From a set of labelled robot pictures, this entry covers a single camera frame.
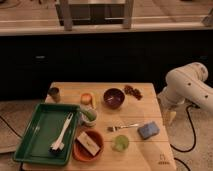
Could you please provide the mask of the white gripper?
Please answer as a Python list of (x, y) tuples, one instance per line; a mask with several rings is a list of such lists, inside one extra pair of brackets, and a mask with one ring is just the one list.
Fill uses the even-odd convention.
[(165, 87), (157, 95), (157, 99), (163, 115), (163, 123), (165, 125), (170, 125), (176, 117), (176, 112), (172, 110), (179, 105), (182, 105), (185, 102), (185, 98), (171, 88)]

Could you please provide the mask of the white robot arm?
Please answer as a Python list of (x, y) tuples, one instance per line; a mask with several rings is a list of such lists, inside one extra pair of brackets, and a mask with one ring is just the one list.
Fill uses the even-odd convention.
[(157, 95), (164, 125), (170, 125), (176, 116), (175, 108), (189, 100), (213, 114), (213, 88), (205, 84), (206, 66), (193, 62), (170, 70), (165, 77), (166, 86)]

